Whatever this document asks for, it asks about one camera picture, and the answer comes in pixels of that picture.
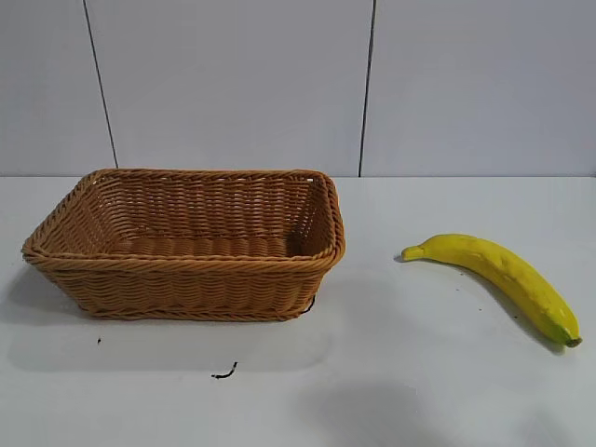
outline rectangular wicker basket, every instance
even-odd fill
[[[342,258],[320,172],[104,169],[25,241],[23,257],[103,318],[298,317]]]

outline white table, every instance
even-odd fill
[[[20,259],[75,182],[0,179],[2,446],[596,445],[596,179],[337,179],[345,258],[269,324],[86,318]],[[534,264],[584,343],[557,352],[470,274],[394,261],[447,232]]]

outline yellow banana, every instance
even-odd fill
[[[550,340],[581,343],[573,312],[536,270],[518,255],[490,240],[466,235],[438,235],[401,252],[403,261],[430,259],[461,265],[491,281]]]

